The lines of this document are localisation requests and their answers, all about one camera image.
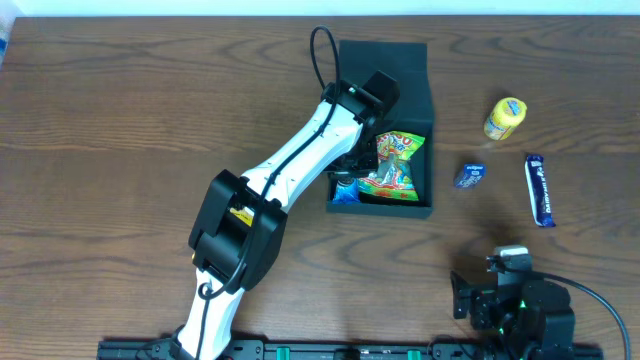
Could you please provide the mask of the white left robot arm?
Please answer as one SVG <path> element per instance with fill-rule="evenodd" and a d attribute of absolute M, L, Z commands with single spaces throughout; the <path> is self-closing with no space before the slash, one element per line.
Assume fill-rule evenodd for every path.
<path fill-rule="evenodd" d="M 320 175 L 355 180 L 378 168 L 376 136 L 399 98 L 395 79 L 377 71 L 364 85 L 329 83 L 311 119 L 258 166 L 210 183 L 188 238 L 196 292 L 170 353 L 216 359 L 231 339 L 243 294 L 274 264 L 288 212 Z"/>

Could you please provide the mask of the green Haribo gummy candy bag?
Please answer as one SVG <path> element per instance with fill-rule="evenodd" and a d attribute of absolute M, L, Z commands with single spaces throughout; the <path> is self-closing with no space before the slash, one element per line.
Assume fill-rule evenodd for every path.
<path fill-rule="evenodd" d="M 417 202 L 410 161 L 425 138 L 416 134 L 389 131 L 376 137 L 378 169 L 358 179 L 358 191 L 384 199 Z"/>

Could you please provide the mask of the black gift box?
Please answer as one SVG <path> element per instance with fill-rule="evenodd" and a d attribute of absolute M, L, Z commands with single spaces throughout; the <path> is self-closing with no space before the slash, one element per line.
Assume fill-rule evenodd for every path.
<path fill-rule="evenodd" d="M 399 99 L 384 118 L 380 133 L 401 131 L 425 139 L 408 161 L 418 199 L 402 201 L 362 195 L 354 204 L 332 202 L 337 180 L 329 179 L 326 210 L 329 213 L 392 216 L 424 219 L 433 210 L 433 125 L 434 106 L 427 74 L 427 45 L 424 43 L 342 40 L 339 43 L 341 75 L 357 85 L 376 71 L 395 79 Z"/>

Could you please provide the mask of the blue Oreo cookie pack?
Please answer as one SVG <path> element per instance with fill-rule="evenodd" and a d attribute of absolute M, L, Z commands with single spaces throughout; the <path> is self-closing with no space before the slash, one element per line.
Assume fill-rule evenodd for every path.
<path fill-rule="evenodd" d="M 333 204 L 349 205 L 359 203 L 359 189 L 356 178 L 343 177 L 339 178 L 336 183 Z"/>

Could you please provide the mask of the yellow snack nut bag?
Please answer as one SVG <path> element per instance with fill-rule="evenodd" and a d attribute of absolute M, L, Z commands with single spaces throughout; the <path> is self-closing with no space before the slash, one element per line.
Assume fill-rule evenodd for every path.
<path fill-rule="evenodd" d="M 210 258 L 239 258 L 253 218 L 253 212 L 247 209 L 202 207 L 189 236 L 189 246 Z"/>

